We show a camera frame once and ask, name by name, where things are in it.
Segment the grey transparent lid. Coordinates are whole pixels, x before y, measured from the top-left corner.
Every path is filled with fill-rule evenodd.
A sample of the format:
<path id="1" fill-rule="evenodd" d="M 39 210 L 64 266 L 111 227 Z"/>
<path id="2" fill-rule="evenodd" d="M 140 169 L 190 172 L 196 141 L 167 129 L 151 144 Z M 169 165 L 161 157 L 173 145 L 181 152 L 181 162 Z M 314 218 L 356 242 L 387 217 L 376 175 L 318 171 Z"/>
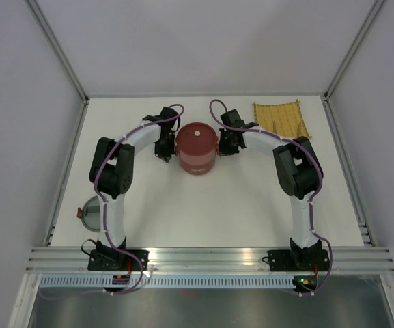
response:
<path id="1" fill-rule="evenodd" d="M 90 198 L 82 207 L 78 207 L 76 217 L 90 232 L 100 231 L 100 203 L 96 196 Z"/>

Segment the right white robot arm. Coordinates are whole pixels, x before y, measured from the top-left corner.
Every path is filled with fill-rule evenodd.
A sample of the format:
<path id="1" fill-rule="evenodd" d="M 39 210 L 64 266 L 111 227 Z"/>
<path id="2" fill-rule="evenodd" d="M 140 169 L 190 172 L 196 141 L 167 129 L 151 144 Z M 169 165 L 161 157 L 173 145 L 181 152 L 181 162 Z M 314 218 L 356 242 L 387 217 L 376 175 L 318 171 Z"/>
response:
<path id="1" fill-rule="evenodd" d="M 323 171 L 309 139 L 288 139 L 256 123 L 246 124 L 235 109 L 221 115 L 220 125 L 220 155 L 230 156 L 239 153 L 240 148 L 250 148 L 272 157 L 279 185 L 290 199 L 290 248 L 269 250 L 262 261 L 272 272 L 329 270 L 328 252 L 322 248 L 313 223 L 313 199 L 322 188 Z"/>

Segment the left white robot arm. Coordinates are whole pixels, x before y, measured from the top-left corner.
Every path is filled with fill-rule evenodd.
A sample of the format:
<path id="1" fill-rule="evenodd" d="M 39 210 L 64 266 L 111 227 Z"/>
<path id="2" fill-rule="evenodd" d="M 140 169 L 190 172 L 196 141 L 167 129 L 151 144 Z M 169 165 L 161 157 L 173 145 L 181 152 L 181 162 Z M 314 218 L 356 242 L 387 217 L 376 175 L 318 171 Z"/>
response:
<path id="1" fill-rule="evenodd" d="M 147 268 L 149 251 L 126 247 L 124 200 L 133 182 L 136 155 L 154 146 L 154 155 L 169 162 L 175 156 L 175 133 L 184 107 L 163 107 L 158 115 L 145 116 L 125 135 L 98 140 L 89 180 L 100 205 L 100 235 L 89 253 L 90 271 L 139 271 Z"/>

